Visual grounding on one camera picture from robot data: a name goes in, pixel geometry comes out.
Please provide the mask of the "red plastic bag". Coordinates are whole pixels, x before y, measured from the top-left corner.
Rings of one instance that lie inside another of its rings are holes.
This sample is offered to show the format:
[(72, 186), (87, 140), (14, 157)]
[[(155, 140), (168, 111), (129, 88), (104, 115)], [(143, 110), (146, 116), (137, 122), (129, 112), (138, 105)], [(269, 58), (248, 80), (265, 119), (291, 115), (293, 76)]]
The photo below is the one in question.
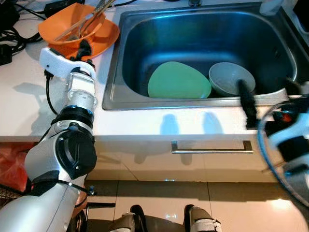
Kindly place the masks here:
[(34, 142), (0, 142), (0, 184), (25, 191), (28, 174), (25, 157)]

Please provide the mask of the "grey bowl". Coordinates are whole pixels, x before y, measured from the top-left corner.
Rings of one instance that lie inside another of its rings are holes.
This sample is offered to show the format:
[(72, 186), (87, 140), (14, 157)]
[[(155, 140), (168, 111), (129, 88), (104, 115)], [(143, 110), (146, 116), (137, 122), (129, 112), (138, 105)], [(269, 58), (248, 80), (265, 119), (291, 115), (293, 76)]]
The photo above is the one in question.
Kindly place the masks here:
[(240, 95), (238, 81), (243, 80), (253, 92), (256, 89), (254, 76), (241, 65), (231, 62), (219, 62), (213, 64), (208, 71), (208, 78), (211, 82), (212, 90), (224, 97), (236, 97)]

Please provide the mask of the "white kitchen cabinet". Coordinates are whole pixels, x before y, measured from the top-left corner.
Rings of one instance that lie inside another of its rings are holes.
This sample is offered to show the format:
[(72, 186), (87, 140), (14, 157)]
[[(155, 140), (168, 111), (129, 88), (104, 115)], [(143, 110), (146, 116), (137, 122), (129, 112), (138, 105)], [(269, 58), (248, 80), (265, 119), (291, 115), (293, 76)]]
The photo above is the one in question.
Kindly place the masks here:
[[(274, 183), (255, 139), (253, 153), (171, 153), (172, 141), (101, 141), (88, 180)], [(177, 141), (179, 149), (243, 149), (240, 141)]]

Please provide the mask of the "orange plate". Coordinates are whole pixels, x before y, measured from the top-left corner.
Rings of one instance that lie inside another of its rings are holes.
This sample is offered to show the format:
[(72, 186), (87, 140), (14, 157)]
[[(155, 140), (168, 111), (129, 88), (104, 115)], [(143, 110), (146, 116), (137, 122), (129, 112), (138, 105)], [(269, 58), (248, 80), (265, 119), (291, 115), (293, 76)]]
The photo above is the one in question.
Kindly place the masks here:
[[(72, 22), (47, 22), (44, 21), (38, 25), (38, 31), (43, 39), (48, 42), (48, 46), (61, 53), (65, 58), (71, 58), (76, 55), (79, 49), (80, 41), (75, 43), (64, 44), (52, 44), (52, 40), (55, 39), (62, 31), (68, 29)], [(92, 53), (91, 56), (85, 56), (84, 59), (93, 59), (94, 57), (101, 55), (110, 48), (119, 37), (120, 30), (116, 24), (110, 20), (104, 20), (101, 27), (86, 40), (90, 42)]]

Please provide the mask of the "stainless steel sink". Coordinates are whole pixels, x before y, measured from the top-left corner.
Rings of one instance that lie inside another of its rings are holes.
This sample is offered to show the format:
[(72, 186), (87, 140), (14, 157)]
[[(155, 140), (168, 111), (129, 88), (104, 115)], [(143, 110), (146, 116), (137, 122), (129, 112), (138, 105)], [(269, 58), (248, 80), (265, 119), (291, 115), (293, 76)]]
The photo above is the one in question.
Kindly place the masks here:
[(306, 42), (284, 10), (260, 14), (257, 2), (133, 10), (117, 14), (120, 36), (110, 55), (102, 96), (104, 110), (239, 107), (239, 97), (212, 93), (207, 99), (153, 99), (147, 91), (157, 66), (187, 64), (204, 75), (219, 62), (247, 69), (256, 79), (256, 104), (286, 98), (287, 80), (309, 81)]

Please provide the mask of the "green plate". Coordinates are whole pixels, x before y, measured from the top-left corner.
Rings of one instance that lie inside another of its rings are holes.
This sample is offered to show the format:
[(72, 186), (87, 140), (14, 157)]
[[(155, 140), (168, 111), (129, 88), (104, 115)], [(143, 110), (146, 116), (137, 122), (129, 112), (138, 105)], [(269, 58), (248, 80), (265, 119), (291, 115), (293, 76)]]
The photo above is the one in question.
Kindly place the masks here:
[(212, 85), (201, 71), (168, 61), (150, 75), (146, 91), (152, 99), (206, 99), (212, 93)]

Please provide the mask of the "black countertop appliance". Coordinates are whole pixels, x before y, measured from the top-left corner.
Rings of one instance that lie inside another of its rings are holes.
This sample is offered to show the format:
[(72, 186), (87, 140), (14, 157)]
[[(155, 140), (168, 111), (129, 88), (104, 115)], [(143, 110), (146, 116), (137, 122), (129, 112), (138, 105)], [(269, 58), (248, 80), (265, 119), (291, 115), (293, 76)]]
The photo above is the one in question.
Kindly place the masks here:
[(309, 35), (309, 29), (307, 26), (307, 3), (306, 0), (295, 0), (293, 11), (298, 19), (300, 30), (304, 35)]

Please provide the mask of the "orange bowl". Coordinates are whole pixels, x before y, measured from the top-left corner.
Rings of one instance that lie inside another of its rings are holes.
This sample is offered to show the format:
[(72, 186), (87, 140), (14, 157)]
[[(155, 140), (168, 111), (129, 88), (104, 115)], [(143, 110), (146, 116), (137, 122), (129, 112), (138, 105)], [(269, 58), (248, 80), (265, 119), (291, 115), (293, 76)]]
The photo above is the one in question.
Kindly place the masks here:
[(95, 7), (81, 3), (72, 5), (53, 14), (38, 25), (38, 33), (50, 45), (77, 48), (83, 39), (95, 35), (106, 16), (90, 18)]

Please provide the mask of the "black power adapter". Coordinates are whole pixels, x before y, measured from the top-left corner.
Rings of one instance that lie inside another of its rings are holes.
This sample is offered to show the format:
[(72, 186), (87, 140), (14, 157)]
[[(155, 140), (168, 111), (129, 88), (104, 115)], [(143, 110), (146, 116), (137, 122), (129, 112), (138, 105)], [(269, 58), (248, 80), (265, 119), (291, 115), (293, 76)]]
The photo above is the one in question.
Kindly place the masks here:
[(83, 3), (84, 0), (57, 0), (51, 3), (46, 3), (42, 13), (46, 17), (51, 17), (53, 14), (58, 13), (62, 9), (71, 6), (75, 3)]

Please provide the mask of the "black floor fan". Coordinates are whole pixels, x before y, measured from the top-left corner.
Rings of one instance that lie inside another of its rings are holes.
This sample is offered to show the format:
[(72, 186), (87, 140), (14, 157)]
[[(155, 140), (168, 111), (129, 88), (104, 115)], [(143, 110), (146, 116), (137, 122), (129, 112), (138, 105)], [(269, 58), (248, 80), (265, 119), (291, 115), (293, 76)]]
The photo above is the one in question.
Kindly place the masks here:
[(23, 192), (13, 188), (0, 188), (0, 209), (4, 208), (11, 201), (24, 195)]

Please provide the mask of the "robot right leg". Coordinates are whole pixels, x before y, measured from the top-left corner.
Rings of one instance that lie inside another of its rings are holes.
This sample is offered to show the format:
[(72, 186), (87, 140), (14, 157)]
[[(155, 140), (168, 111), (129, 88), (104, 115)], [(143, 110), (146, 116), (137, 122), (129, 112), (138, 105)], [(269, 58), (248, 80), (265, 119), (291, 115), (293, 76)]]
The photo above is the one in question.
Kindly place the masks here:
[(183, 227), (185, 232), (223, 232), (220, 221), (212, 218), (207, 210), (193, 204), (184, 208)]

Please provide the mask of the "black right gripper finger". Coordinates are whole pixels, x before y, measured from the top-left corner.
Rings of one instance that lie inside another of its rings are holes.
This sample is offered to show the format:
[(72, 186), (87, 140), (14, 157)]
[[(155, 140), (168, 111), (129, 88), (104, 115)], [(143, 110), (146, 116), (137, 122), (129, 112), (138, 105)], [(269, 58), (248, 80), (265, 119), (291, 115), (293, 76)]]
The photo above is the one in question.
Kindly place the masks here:
[(257, 118), (257, 109), (254, 96), (249, 91), (249, 86), (245, 80), (238, 81), (239, 97), (241, 108), (246, 115), (246, 128), (248, 130), (256, 130), (259, 119)]
[(302, 86), (289, 78), (284, 80), (284, 89), (287, 96), (300, 96), (303, 94)]

